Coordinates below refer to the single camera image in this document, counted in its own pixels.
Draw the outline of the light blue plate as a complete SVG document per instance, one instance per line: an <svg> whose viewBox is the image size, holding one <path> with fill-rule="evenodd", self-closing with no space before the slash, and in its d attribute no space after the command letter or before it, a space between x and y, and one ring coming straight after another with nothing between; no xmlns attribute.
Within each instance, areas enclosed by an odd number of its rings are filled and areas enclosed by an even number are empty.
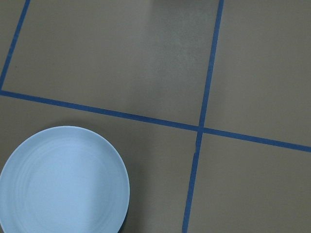
<svg viewBox="0 0 311 233"><path fill-rule="evenodd" d="M116 233L127 215L129 177L99 134L59 126L23 141L0 174L5 233Z"/></svg>

